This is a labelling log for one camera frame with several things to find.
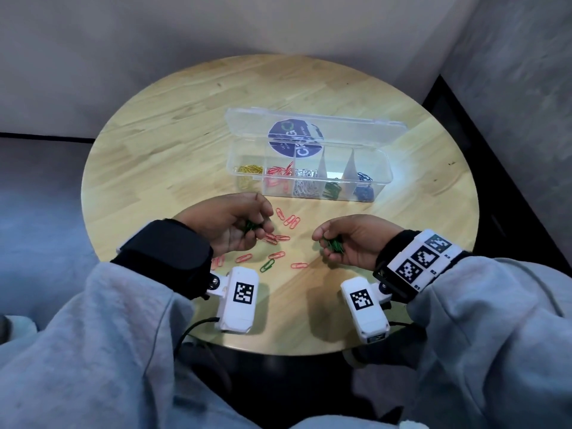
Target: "round sticker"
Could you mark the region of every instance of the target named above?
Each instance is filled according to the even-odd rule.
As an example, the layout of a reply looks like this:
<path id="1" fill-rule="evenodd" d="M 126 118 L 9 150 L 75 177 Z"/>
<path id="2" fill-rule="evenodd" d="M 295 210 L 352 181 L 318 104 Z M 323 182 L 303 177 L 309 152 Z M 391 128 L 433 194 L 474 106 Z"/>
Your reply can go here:
<path id="1" fill-rule="evenodd" d="M 268 143 L 275 151 L 285 157 L 306 158 L 321 151 L 318 142 L 323 140 L 324 136 L 316 125 L 308 124 L 299 119 L 288 119 L 275 123 L 268 132 L 268 138 L 296 141 L 296 144 L 278 141 Z"/>

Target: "round wooden table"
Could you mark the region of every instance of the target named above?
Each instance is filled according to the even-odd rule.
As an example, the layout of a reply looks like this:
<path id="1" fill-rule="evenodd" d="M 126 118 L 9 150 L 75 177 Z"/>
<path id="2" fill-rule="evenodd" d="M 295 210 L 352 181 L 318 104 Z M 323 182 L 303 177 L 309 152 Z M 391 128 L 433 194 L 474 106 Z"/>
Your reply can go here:
<path id="1" fill-rule="evenodd" d="M 410 131 L 384 150 L 394 181 L 374 203 L 270 197 L 286 216 L 301 223 L 286 228 L 273 218 L 276 234 L 292 237 L 274 246 L 263 241 L 243 266 L 260 274 L 256 318 L 247 335 L 218 333 L 212 324 L 194 334 L 212 343 L 272 355 L 311 355 L 359 344 L 340 293 L 340 284 L 371 273 L 326 264 L 310 236 L 323 221 L 354 213 L 384 217 L 408 229 L 431 228 L 472 249 L 479 221 L 475 183 L 451 136 L 431 114 L 399 90 L 362 72 L 310 57 L 248 55 L 229 57 L 169 75 L 132 97 L 96 139 L 82 181 L 82 209 L 98 257 L 115 248 L 148 221 L 172 217 L 196 202 L 235 191 L 226 172 L 231 134 L 228 107 L 265 107 L 297 113 L 405 122 Z M 228 253 L 224 272 L 244 253 Z M 307 262 L 306 269 L 291 269 Z M 214 316 L 217 298 L 196 301 L 193 320 Z M 409 321 L 393 303 L 390 320 Z"/>

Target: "transparent lid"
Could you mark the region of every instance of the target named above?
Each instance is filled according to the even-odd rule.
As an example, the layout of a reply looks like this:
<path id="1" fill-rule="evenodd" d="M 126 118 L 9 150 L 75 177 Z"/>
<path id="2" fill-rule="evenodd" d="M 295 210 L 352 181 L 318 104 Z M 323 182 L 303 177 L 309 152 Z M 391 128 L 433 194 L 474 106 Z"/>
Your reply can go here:
<path id="1" fill-rule="evenodd" d="M 270 111 L 266 108 L 229 108 L 226 123 L 235 136 L 266 137 L 380 147 L 393 143 L 408 129 L 405 123 L 375 119 L 321 116 Z"/>

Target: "wood grain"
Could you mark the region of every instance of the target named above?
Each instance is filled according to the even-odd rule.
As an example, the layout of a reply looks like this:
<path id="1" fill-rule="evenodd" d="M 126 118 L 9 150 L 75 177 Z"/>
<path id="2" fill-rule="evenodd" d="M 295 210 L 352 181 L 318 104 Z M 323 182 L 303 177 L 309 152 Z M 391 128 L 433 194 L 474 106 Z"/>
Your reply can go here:
<path id="1" fill-rule="evenodd" d="M 431 228 L 466 249 L 475 242 L 479 206 L 461 151 L 423 107 L 362 72 L 302 56 L 251 55 L 199 64 L 165 77 L 127 101 L 96 139 L 85 166 L 82 208 L 91 243 L 102 261 L 148 221 L 171 217 L 206 198 L 232 193 L 225 165 L 231 134 L 228 107 L 265 107 L 297 113 L 391 119 L 410 131 L 385 147 L 394 181 L 374 203 L 271 197 L 294 230 L 273 219 L 290 241 L 260 242 L 243 266 L 260 268 L 268 254 L 287 255 L 260 275 L 256 319 L 247 335 L 201 325 L 196 336 L 246 351 L 310 355 L 358 344 L 342 281 L 365 271 L 327 265 L 310 236 L 323 221 L 353 213 L 384 217 L 410 229 Z M 226 272 L 243 253 L 226 255 Z M 308 262 L 307 269 L 291 269 Z M 217 300 L 197 301 L 195 319 L 214 316 Z M 390 320 L 407 321 L 394 303 Z"/>

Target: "wall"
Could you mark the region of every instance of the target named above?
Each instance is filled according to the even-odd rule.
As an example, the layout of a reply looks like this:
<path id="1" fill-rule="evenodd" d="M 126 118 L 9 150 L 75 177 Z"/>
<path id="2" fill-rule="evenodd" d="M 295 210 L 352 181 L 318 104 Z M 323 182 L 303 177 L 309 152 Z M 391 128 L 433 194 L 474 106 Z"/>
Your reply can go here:
<path id="1" fill-rule="evenodd" d="M 572 262 L 572 0 L 481 0 L 442 75 Z"/>
<path id="2" fill-rule="evenodd" d="M 127 99 L 206 60 L 347 64 L 422 101 L 478 0 L 1 0 L 0 131 L 95 137 Z"/>

